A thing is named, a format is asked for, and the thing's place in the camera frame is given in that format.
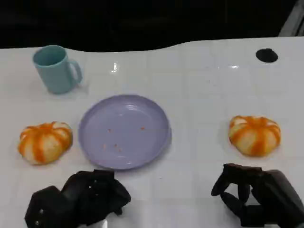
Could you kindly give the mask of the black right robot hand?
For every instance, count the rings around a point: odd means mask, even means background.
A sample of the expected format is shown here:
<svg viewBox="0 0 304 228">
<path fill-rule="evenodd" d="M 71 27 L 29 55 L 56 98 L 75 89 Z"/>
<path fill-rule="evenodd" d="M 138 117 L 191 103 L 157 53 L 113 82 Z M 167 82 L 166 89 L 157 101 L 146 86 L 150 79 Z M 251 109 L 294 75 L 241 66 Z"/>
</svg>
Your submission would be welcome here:
<svg viewBox="0 0 304 228">
<path fill-rule="evenodd" d="M 304 226 L 301 198 L 279 170 L 226 163 L 211 195 L 221 197 L 242 227 Z"/>
</svg>

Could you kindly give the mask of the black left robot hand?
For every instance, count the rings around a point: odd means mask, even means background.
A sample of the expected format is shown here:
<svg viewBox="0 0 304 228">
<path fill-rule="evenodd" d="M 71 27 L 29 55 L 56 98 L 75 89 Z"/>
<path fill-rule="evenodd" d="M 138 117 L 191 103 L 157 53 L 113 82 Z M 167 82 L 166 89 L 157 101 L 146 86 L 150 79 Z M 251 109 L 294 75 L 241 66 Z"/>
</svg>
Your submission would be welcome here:
<svg viewBox="0 0 304 228">
<path fill-rule="evenodd" d="M 62 190 L 49 186 L 33 193 L 24 219 L 29 228 L 90 226 L 110 213 L 121 215 L 130 201 L 129 192 L 113 171 L 79 171 Z"/>
</svg>

